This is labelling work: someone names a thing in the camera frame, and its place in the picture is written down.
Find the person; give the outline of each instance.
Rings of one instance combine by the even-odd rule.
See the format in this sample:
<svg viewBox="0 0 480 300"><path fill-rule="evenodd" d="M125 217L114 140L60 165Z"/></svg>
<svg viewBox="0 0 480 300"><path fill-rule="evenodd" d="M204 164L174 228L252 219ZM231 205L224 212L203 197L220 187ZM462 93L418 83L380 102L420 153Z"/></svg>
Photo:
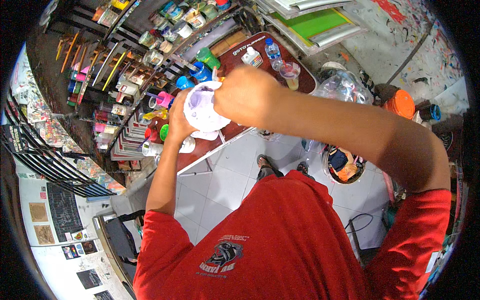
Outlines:
<svg viewBox="0 0 480 300"><path fill-rule="evenodd" d="M187 92L179 93L171 109L146 201L133 281L137 299L418 298L450 212L448 158L433 133L381 108L304 95L256 68L234 69L215 91L217 113L245 126L348 149L413 195L362 269L327 188L303 172L277 177L265 167L270 176L194 247L173 218L178 152L195 131L183 115Z"/></svg>

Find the tiled floor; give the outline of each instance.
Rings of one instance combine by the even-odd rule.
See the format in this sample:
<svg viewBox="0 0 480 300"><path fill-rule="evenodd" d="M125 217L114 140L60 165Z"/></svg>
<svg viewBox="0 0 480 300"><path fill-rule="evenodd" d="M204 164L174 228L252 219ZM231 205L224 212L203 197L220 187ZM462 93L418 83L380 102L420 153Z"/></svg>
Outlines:
<svg viewBox="0 0 480 300"><path fill-rule="evenodd" d="M278 142L268 142L247 134L209 157L213 174L178 177L175 218L187 231L190 241L197 244L237 209L250 192L256 182L256 158L259 154L271 157L272 163L284 174L295 169L300 161L308 159L309 174L327 186L334 199L334 209L344 225L362 212L374 215L373 221L357 235L361 248L379 246L386 234L381 216L382 208L388 201L382 172L368 163L367 170L357 182L335 184L323 173L322 158L318 154L322 147L322 144L314 143L311 151L306 153L301 147L301 139L297 137L283 136ZM186 173L206 170L206 163L201 162ZM357 218L355 228L365 226L370 219L370 216Z"/></svg>

